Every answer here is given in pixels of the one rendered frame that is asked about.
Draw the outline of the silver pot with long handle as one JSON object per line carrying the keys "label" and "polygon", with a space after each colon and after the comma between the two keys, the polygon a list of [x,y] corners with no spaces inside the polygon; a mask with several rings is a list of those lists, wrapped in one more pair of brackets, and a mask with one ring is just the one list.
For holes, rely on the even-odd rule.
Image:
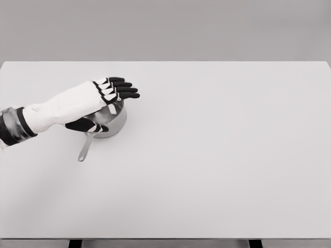
{"label": "silver pot with long handle", "polygon": [[100,133],[85,132],[87,138],[78,156],[79,162],[83,162],[85,160],[92,140],[94,138],[108,138],[114,136],[123,128],[127,119],[127,112],[124,100],[116,101],[106,107],[103,107],[98,112],[87,115],[86,117],[87,119],[90,119],[97,124],[108,127],[109,130],[108,132]]}

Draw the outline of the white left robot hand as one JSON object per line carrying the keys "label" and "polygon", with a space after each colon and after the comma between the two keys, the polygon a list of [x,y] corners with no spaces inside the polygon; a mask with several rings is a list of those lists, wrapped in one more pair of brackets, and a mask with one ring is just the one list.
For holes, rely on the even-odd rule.
{"label": "white left robot hand", "polygon": [[50,100],[52,122],[80,132],[103,133],[106,125],[86,116],[116,101],[139,98],[138,90],[122,77],[104,77],[70,88]]}

